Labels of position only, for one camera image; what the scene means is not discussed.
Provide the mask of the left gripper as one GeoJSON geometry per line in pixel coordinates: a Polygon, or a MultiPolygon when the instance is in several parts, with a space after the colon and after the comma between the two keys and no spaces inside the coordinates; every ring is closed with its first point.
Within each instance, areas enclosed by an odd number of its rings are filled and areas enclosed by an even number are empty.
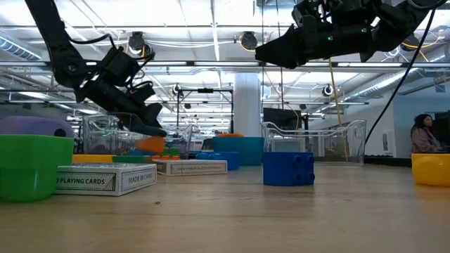
{"type": "Polygon", "coordinates": [[[138,88],[128,88],[126,92],[104,79],[89,80],[84,86],[75,88],[77,102],[88,98],[107,112],[118,112],[117,118],[122,126],[131,132],[165,137],[167,132],[158,122],[162,105],[145,104],[145,100],[153,95],[155,91],[152,82],[144,82],[144,85],[138,88]]]}

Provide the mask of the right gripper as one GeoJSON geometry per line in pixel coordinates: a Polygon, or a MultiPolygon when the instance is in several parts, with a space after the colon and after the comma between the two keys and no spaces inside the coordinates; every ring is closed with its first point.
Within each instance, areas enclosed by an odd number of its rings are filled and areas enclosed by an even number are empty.
{"type": "Polygon", "coordinates": [[[255,49],[255,59],[286,69],[295,69],[307,60],[358,53],[368,60],[380,50],[376,40],[377,17],[382,1],[299,2],[292,10],[297,27],[289,26],[281,37],[255,49]]]}

